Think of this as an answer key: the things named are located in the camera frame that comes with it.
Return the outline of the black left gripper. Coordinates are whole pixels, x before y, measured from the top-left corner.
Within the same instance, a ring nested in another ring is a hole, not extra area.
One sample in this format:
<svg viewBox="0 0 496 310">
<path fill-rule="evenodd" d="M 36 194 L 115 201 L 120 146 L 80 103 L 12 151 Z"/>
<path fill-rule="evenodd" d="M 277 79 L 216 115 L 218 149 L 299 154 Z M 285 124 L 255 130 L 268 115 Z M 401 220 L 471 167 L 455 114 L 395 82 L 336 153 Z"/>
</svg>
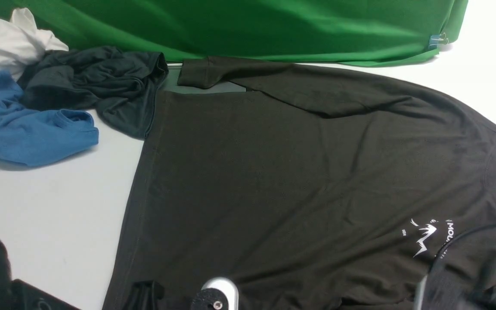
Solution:
<svg viewBox="0 0 496 310">
<path fill-rule="evenodd" d="M 158 310 L 165 289 L 157 281 L 137 281 L 130 287 L 124 310 Z"/>
</svg>

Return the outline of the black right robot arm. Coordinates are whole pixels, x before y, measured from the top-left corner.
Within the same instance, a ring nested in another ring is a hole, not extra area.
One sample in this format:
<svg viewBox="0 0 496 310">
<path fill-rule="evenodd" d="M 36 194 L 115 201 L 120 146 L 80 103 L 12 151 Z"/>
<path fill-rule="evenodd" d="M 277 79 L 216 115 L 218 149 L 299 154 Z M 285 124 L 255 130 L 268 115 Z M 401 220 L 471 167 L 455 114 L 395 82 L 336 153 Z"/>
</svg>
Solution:
<svg viewBox="0 0 496 310">
<path fill-rule="evenodd" d="M 496 310 L 496 285 L 490 278 L 496 260 L 490 259 L 478 269 L 472 284 L 463 284 L 449 273 L 439 260 L 431 266 L 419 284 L 416 310 Z"/>
</svg>

